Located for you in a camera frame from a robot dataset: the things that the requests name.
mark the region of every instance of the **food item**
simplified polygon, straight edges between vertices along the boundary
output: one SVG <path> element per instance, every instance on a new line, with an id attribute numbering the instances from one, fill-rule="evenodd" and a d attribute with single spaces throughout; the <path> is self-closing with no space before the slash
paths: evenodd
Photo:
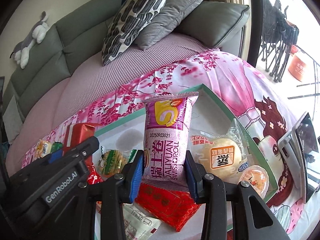
<path id="1" fill-rule="evenodd" d="M 50 153 L 52 147 L 52 143 L 44 140 L 39 140 L 37 149 L 35 152 L 34 160 L 43 158 L 47 154 Z"/>
<path id="2" fill-rule="evenodd" d="M 212 144 L 202 144 L 199 163 L 205 170 L 225 180 L 236 174 L 241 162 L 241 151 L 237 143 L 228 138 L 212 139 Z"/>
<path id="3" fill-rule="evenodd" d="M 126 156 L 118 150 L 104 150 L 103 147 L 101 147 L 101 151 L 98 170 L 105 178 L 109 178 L 116 173 L 120 173 L 124 165 L 128 163 L 128 160 L 130 162 L 137 153 L 137 150 L 131 150 L 130 155 Z"/>
<path id="4" fill-rule="evenodd" d="M 96 123 L 76 123 L 68 125 L 66 137 L 63 144 L 63 154 L 71 150 L 73 147 L 77 146 L 79 143 L 82 143 L 89 137 L 93 136 L 96 126 L 98 126 L 98 124 Z M 103 182 L 103 179 L 97 173 L 92 163 L 92 155 L 86 158 L 85 164 L 87 165 L 90 172 L 87 178 L 87 182 L 89 184 Z"/>
<path id="5" fill-rule="evenodd" d="M 226 134 L 190 129 L 189 147 L 196 163 L 225 182 L 237 184 L 242 172 L 253 165 L 244 127 L 234 118 Z"/>
<path id="6" fill-rule="evenodd" d="M 102 206 L 102 201 L 97 201 L 96 202 L 96 211 L 98 211 L 101 214 L 101 206 Z"/>
<path id="7" fill-rule="evenodd" d="M 128 240 L 147 240 L 161 224 L 161 220 L 147 217 L 132 204 L 123 205 L 123 218 Z"/>
<path id="8" fill-rule="evenodd" d="M 97 173 L 93 163 L 91 163 L 91 165 L 87 165 L 87 167 L 88 167 L 88 170 L 89 170 L 89 176 L 87 177 L 87 182 L 90 185 L 104 181 L 101 178 L 101 176 Z"/>
<path id="9" fill-rule="evenodd" d="M 183 164 L 186 158 L 192 106 L 198 92 L 165 95 L 143 101 L 146 105 L 144 175 L 157 187 L 187 188 Z"/>
<path id="10" fill-rule="evenodd" d="M 141 184 L 135 202 L 180 232 L 201 205 L 188 192 L 169 191 Z"/>
<path id="11" fill-rule="evenodd" d="M 62 143 L 60 143 L 60 142 L 54 142 L 54 143 L 52 144 L 51 152 L 50 152 L 50 153 L 53 153 L 53 152 L 55 152 L 55 151 L 58 151 L 58 150 L 60 150 L 62 147 L 63 147 Z"/>
<path id="12" fill-rule="evenodd" d="M 242 173 L 239 182 L 242 180 L 250 182 L 261 198 L 266 196 L 269 187 L 269 176 L 264 168 L 258 165 L 250 166 Z"/>

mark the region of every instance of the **cartoon girl print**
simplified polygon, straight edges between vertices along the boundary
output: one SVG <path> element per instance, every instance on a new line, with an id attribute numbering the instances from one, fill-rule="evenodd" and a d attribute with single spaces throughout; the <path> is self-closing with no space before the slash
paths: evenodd
<path id="1" fill-rule="evenodd" d="M 275 217 L 278 219 L 287 234 L 295 229 L 304 209 L 302 199 L 297 200 L 291 207 L 281 205 L 279 209 L 271 208 Z"/>
<path id="2" fill-rule="evenodd" d="M 212 90 L 238 117 L 242 125 L 247 129 L 253 123 L 260 122 L 263 126 L 259 113 L 254 107 L 253 91 L 244 72 L 244 62 L 217 65 L 215 72 L 218 82 L 215 86 L 212 85 Z"/>
<path id="3" fill-rule="evenodd" d="M 293 178 L 284 162 L 279 149 L 277 148 L 277 141 L 286 133 L 286 122 L 277 109 L 277 105 L 269 97 L 263 97 L 263 101 L 258 102 L 254 100 L 255 107 L 260 110 L 261 118 L 265 122 L 263 130 L 264 138 L 260 141 L 254 138 L 258 147 L 263 152 L 268 163 L 273 168 L 276 180 L 278 180 L 278 191 L 268 201 L 267 205 L 280 206 L 290 195 L 293 188 Z"/>

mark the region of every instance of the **patterned pillow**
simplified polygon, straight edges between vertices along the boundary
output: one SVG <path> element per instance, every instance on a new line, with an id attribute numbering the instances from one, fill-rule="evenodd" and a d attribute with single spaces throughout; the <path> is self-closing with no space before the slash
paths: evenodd
<path id="1" fill-rule="evenodd" d="M 166 0 L 127 0 L 114 16 L 103 41 L 102 61 L 107 65 L 123 53 L 165 5 Z"/>

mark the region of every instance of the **plush toy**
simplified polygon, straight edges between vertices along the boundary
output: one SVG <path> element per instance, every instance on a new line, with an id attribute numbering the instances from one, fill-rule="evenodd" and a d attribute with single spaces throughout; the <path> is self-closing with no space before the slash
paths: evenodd
<path id="1" fill-rule="evenodd" d="M 46 32 L 49 30 L 49 26 L 46 21 L 48 19 L 46 12 L 42 12 L 40 21 L 33 25 L 32 29 L 28 33 L 27 37 L 20 41 L 13 49 L 10 58 L 13 59 L 21 66 L 22 69 L 28 64 L 29 52 L 36 43 L 41 43 L 45 37 Z"/>

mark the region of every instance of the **green box edge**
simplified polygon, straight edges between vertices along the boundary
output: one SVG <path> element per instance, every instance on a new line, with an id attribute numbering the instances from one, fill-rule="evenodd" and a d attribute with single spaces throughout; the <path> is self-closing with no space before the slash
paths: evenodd
<path id="1" fill-rule="evenodd" d="M 209 89 L 206 85 L 201 84 L 201 85 L 197 85 L 188 89 L 185 89 L 183 91 L 181 91 L 180 93 L 186 93 L 186 92 L 194 92 L 194 91 L 198 91 L 203 89 L 208 95 L 209 97 L 220 107 L 220 109 L 226 114 L 226 116 L 229 118 L 229 120 L 233 120 L 234 118 L 236 118 L 236 116 L 230 111 L 230 109 L 222 102 L 222 100 L 211 90 Z M 94 133 L 95 137 L 98 137 L 120 125 L 125 124 L 128 121 L 131 121 L 139 116 L 142 116 L 143 114 L 146 113 L 145 108 L 142 108 L 132 114 L 129 114 L 127 116 L 124 116 L 123 118 L 108 124 L 107 126 L 97 130 Z M 254 140 L 251 138 L 250 134 L 247 132 L 247 130 L 243 127 L 243 133 L 245 134 L 245 136 L 248 138 L 249 141 L 249 147 L 251 148 L 251 150 L 256 153 L 259 152 L 260 154 L 256 155 L 255 157 L 257 158 L 258 162 L 264 163 L 264 169 L 267 171 L 268 175 L 269 175 L 269 182 L 271 184 L 271 186 L 274 188 L 272 190 L 269 190 L 267 195 L 264 198 L 265 202 L 268 202 L 273 196 L 274 194 L 277 192 L 278 189 L 278 183 L 276 181 L 275 176 L 273 175 L 273 172 L 267 162 L 267 160 L 265 159 L 265 157 L 263 156 L 262 152 L 260 151 L 259 147 L 257 146 L 257 144 L 254 142 Z M 228 225 L 227 230 L 231 230 L 233 228 L 232 225 Z"/>

